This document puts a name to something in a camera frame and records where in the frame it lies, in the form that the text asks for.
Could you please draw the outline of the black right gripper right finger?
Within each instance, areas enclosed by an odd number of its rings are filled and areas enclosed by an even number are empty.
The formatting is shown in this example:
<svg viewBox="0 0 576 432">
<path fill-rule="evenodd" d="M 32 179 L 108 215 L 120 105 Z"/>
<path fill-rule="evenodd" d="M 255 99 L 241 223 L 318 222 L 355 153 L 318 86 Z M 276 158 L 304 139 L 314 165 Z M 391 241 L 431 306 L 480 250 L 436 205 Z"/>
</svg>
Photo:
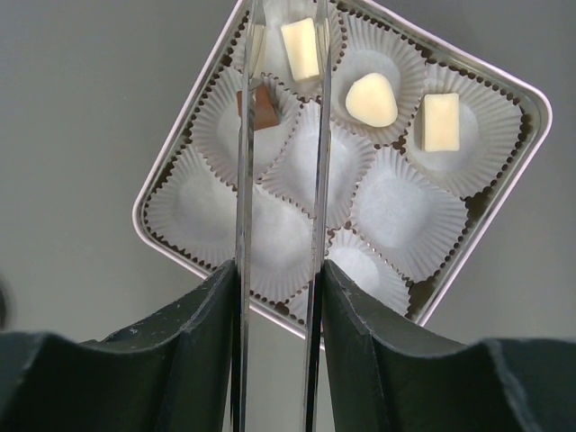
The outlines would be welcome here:
<svg viewBox="0 0 576 432">
<path fill-rule="evenodd" d="M 324 265 L 323 330 L 339 431 L 572 431 L 575 343 L 453 341 Z"/>
</svg>

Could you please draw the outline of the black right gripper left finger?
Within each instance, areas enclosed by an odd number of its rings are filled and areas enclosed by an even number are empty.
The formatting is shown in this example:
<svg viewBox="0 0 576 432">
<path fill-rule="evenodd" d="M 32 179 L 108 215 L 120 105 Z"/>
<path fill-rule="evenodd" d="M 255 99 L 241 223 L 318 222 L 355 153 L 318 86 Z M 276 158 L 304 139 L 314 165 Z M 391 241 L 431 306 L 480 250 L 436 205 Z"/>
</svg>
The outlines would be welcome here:
<svg viewBox="0 0 576 432">
<path fill-rule="evenodd" d="M 219 431 L 229 382 L 232 262 L 101 341 L 1 336 L 4 431 Z"/>
</svg>

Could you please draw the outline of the white square chocolate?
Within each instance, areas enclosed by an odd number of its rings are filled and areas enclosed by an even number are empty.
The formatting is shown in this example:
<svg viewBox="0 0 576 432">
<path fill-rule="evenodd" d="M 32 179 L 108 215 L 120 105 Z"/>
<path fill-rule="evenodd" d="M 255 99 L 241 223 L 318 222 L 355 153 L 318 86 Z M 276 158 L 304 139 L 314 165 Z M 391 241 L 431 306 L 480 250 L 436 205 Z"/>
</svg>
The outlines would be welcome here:
<svg viewBox="0 0 576 432">
<path fill-rule="evenodd" d="M 459 94 L 426 94 L 423 100 L 422 148 L 426 152 L 460 149 Z"/>
</svg>

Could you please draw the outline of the brown milk chocolate block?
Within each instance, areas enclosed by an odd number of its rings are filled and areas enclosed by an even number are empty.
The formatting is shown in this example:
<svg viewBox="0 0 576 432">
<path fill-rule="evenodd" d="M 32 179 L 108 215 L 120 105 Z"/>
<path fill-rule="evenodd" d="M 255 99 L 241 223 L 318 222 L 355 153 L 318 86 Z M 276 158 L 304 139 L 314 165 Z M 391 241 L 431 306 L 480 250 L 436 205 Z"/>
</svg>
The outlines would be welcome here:
<svg viewBox="0 0 576 432">
<path fill-rule="evenodd" d="M 255 121 L 254 129 L 260 131 L 272 128 L 280 124 L 280 119 L 275 110 L 269 91 L 264 84 L 256 89 Z"/>
</svg>

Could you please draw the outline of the white heart chocolate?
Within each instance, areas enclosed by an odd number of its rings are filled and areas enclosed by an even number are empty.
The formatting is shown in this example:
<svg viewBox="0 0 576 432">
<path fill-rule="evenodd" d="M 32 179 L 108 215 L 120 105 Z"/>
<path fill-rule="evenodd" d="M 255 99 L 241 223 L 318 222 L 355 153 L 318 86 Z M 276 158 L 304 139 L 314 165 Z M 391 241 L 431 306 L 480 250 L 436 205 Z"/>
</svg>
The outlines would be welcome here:
<svg viewBox="0 0 576 432">
<path fill-rule="evenodd" d="M 375 72 L 351 85 L 345 105 L 354 119 L 375 128 L 388 127 L 398 118 L 392 85 L 385 76 Z"/>
</svg>

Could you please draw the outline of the white rectangular chocolate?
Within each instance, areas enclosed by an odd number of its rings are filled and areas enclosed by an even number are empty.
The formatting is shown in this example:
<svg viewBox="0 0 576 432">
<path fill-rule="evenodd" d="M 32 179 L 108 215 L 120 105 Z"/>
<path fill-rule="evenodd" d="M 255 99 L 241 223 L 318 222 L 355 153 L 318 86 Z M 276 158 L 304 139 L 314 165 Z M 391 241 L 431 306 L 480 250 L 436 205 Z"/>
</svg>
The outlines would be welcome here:
<svg viewBox="0 0 576 432">
<path fill-rule="evenodd" d="M 267 30 L 263 24 L 255 24 L 253 32 L 251 62 L 256 64 L 255 73 L 260 75 L 266 70 Z M 292 80 L 304 82 L 319 77 L 315 22 L 311 18 L 305 18 L 282 25 L 281 34 Z"/>
</svg>

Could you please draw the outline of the metal tongs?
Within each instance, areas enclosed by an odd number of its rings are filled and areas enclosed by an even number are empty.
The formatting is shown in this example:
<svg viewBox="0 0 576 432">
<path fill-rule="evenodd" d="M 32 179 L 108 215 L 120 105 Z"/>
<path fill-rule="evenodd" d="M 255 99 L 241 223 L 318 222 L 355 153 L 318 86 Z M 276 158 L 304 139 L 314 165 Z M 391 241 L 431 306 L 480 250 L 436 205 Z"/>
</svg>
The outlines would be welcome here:
<svg viewBox="0 0 576 432">
<path fill-rule="evenodd" d="M 262 37 L 255 35 L 258 24 L 266 23 L 264 4 L 254 1 L 249 8 L 242 88 L 240 128 L 238 133 L 238 200 L 236 218 L 237 292 L 232 319 L 231 362 L 231 427 L 244 431 L 247 419 L 248 384 L 248 311 L 250 289 L 250 255 L 252 234 L 252 199 L 254 184 L 254 122 L 256 92 L 260 80 L 255 77 Z M 315 41 L 321 78 L 319 109 L 319 144 L 316 166 L 315 202 L 311 242 L 311 281 L 308 288 L 306 323 L 305 374 L 302 396 L 303 431 L 314 431 L 317 425 L 317 399 L 320 364 L 321 313 L 323 301 L 323 266 L 326 254 L 329 162 L 331 152 L 331 52 L 328 3 L 319 1 L 314 18 Z"/>
</svg>

